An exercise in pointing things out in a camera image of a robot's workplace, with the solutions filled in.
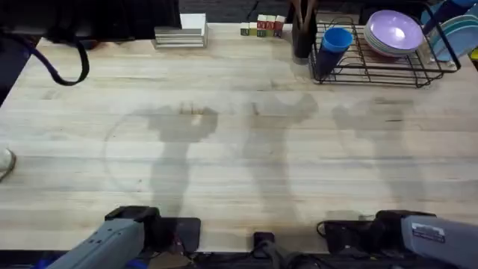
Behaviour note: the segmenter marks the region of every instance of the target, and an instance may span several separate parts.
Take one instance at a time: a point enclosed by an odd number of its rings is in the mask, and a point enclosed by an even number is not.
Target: wooden block
[[[248,22],[242,22],[240,24],[240,35],[242,35],[242,36],[248,36],[249,35],[249,23]]]
[[[263,14],[259,14],[257,17],[257,29],[265,29],[267,22],[267,16]]]
[[[267,36],[267,30],[265,30],[265,29],[257,29],[257,36],[258,36],[258,37],[266,37],[266,36]]]
[[[249,35],[250,36],[257,36],[257,22],[250,22],[249,23]]]
[[[285,17],[277,16],[274,22],[274,37],[282,36],[282,29],[284,28]]]
[[[266,19],[266,30],[274,30],[274,22],[276,21],[276,16],[267,15]]]

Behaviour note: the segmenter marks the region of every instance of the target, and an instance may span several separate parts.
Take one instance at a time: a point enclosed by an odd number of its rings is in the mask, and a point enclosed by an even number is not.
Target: stacked plates
[[[462,15],[449,19],[441,24],[441,29],[456,57],[463,56],[478,46],[478,18],[474,15]],[[429,40],[437,59],[452,60],[449,49],[436,29],[430,33]]]
[[[153,45],[159,48],[202,48],[208,42],[206,14],[181,14],[182,29],[155,28]]]
[[[421,27],[409,16],[393,10],[372,14],[365,26],[364,37],[375,52],[389,57],[409,55],[423,42]]]

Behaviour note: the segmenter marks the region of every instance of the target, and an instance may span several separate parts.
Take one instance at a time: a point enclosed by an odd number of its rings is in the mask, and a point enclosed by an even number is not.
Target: stack of books
[[[160,48],[204,48],[208,45],[206,14],[181,14],[182,29],[155,28],[156,49]]]

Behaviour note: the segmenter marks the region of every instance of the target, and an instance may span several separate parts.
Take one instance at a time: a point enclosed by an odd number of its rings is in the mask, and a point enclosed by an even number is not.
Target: butcher block countertop
[[[120,205],[202,220],[200,250],[250,249],[255,231],[321,251],[321,220],[381,209],[478,224],[478,73],[421,89],[316,85],[291,45],[210,24],[207,49],[149,41],[89,52],[55,84],[31,58],[0,108],[0,249],[69,250]],[[70,79],[75,49],[38,49]]]

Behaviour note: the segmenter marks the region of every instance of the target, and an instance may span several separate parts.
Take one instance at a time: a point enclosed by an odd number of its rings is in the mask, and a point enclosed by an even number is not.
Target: gray robot arm
[[[478,227],[430,216],[402,219],[403,244],[418,255],[478,268]]]
[[[106,220],[96,232],[48,269],[123,268],[143,249],[144,236],[144,223],[131,219]]]
[[[48,269],[119,269],[143,251],[164,251],[171,245],[170,239],[157,208],[122,206],[106,215],[96,232]]]

